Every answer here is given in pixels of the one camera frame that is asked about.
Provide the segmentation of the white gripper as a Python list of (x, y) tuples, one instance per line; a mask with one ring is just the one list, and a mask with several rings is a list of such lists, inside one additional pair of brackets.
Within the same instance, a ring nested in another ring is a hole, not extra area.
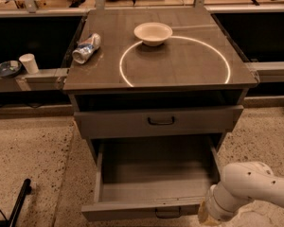
[(233, 196), (221, 183), (214, 184), (207, 191), (205, 202), (200, 204), (198, 221), (208, 224), (210, 216), (218, 221), (229, 221), (242, 206), (242, 199)]

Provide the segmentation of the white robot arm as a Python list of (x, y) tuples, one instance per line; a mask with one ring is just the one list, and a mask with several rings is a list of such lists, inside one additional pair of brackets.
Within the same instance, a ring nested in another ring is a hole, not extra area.
[(221, 178), (205, 194), (198, 220), (217, 226), (231, 220), (239, 209), (253, 201), (267, 201), (284, 208), (284, 178), (277, 177), (262, 162), (232, 163), (221, 170)]

